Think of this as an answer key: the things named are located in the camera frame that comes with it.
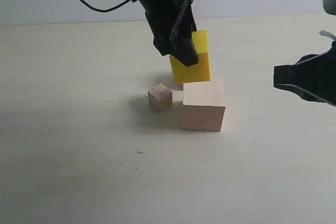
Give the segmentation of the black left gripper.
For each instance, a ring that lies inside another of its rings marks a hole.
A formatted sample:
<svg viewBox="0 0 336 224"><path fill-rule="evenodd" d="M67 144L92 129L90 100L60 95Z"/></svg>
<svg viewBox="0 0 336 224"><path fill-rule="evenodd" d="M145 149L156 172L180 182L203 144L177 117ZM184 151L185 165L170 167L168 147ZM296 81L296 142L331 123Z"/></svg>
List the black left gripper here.
<svg viewBox="0 0 336 224"><path fill-rule="evenodd" d="M184 66L198 63L192 32L196 31L191 11L193 0L139 1L153 34L153 44L161 55L171 55Z"/></svg>

